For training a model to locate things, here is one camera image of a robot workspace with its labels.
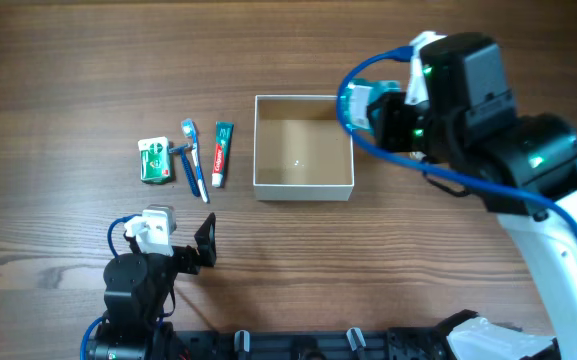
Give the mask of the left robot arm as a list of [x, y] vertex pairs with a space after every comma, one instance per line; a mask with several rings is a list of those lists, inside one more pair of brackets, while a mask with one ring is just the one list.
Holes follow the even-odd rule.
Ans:
[[194, 235], [196, 245], [173, 246], [174, 209], [150, 206], [116, 219], [107, 231], [113, 258], [106, 265], [106, 311], [85, 331], [80, 360], [189, 359], [176, 335], [165, 302], [175, 302], [178, 274], [197, 275], [217, 260], [216, 216], [211, 213]]

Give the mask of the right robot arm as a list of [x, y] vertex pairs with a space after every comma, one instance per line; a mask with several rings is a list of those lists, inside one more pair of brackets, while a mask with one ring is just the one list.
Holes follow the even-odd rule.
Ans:
[[488, 35], [425, 32], [385, 58], [409, 64], [411, 77], [356, 108], [372, 134], [367, 151], [478, 197], [517, 247], [554, 331], [535, 338], [456, 315], [434, 333], [444, 355], [577, 359], [577, 131], [554, 114], [518, 114]]

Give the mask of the green Dettol soap bar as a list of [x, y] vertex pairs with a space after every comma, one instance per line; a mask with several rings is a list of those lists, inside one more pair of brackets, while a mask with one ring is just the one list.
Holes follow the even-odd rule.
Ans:
[[164, 184], [171, 177], [169, 140], [155, 137], [138, 141], [140, 152], [140, 180], [148, 184]]

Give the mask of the blue mouthwash bottle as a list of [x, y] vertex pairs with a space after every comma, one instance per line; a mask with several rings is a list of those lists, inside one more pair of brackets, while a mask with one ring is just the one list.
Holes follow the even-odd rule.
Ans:
[[368, 107], [384, 93], [400, 90], [400, 83], [395, 80], [368, 81], [364, 78], [351, 80], [341, 96], [347, 127], [351, 130], [363, 130], [373, 134], [373, 125], [367, 113]]

